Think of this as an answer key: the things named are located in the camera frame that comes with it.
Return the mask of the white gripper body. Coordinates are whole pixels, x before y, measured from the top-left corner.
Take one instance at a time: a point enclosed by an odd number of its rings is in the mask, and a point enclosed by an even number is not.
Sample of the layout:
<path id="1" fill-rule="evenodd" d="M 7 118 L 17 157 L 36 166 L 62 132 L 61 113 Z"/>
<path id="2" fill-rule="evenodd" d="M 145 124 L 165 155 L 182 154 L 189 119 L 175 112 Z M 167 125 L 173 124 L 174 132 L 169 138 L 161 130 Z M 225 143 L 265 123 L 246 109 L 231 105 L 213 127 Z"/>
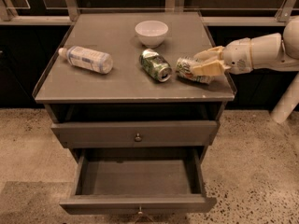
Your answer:
<path id="1" fill-rule="evenodd" d="M 249 38 L 235 40 L 223 49 L 222 58 L 230 67 L 231 74 L 246 74 L 253 70 L 250 52 L 251 41 Z"/>

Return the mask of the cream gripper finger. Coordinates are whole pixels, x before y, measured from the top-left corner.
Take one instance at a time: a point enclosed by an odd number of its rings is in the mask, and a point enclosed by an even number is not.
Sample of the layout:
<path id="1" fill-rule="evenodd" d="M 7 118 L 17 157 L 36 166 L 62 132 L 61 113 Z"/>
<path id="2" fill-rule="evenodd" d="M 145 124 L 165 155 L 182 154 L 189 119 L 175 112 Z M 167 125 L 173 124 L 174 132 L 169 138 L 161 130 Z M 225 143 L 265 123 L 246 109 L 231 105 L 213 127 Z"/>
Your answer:
<path id="1" fill-rule="evenodd" d="M 224 50 L 223 46 L 213 47 L 211 49 L 206 49 L 206 50 L 196 53 L 194 55 L 194 58 L 199 59 L 201 61 L 205 61 L 208 59 L 221 60 L 223 50 Z"/>
<path id="2" fill-rule="evenodd" d="M 215 77 L 223 75 L 230 66 L 225 64 L 224 61 L 214 60 L 207 63 L 200 63 L 191 68 L 191 72 L 195 76 L 208 76 Z"/>

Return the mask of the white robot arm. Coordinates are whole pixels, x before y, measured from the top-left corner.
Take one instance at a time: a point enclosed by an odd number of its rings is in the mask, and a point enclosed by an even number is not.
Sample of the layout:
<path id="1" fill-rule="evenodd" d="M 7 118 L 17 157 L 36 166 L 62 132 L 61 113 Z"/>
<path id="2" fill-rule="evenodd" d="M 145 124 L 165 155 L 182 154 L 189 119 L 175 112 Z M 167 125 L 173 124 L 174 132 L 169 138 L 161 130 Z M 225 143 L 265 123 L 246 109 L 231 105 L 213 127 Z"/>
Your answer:
<path id="1" fill-rule="evenodd" d="M 279 33 L 255 38 L 242 38 L 201 51 L 191 68 L 196 76 L 221 76 L 225 72 L 235 75 L 250 73 L 254 69 L 297 71 L 299 60 L 299 17 L 291 19 Z"/>

